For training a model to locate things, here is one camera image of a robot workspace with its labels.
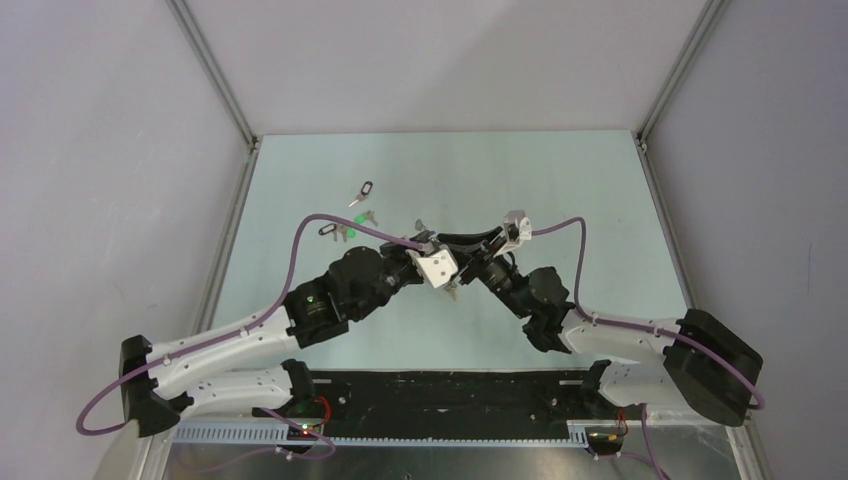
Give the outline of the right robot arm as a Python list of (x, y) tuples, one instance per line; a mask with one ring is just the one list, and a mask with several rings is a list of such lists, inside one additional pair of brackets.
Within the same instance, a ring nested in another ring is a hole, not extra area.
[(740, 427), (749, 411), (764, 407), (756, 389), (762, 356), (712, 314), (690, 308), (680, 318), (639, 319), (590, 310), (555, 268), (519, 271), (513, 252), (535, 233), (521, 221), (434, 239), (455, 259), (457, 281), (480, 281), (523, 320), (535, 349), (598, 356), (580, 392), (589, 415), (646, 404)]

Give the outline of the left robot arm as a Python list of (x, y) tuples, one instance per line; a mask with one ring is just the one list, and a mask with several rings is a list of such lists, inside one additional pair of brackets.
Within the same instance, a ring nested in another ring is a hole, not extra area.
[(355, 247), (267, 310), (231, 325), (160, 343), (130, 337), (120, 356), (120, 373), (127, 379), (120, 387), (124, 418), (147, 437), (192, 415), (242, 407), (282, 407), (304, 416), (316, 403), (304, 363), (288, 358), (253, 372), (246, 365), (345, 334), (350, 323), (385, 306), (402, 288), (440, 286), (451, 276), (441, 269), (450, 265), (439, 255), (396, 244)]

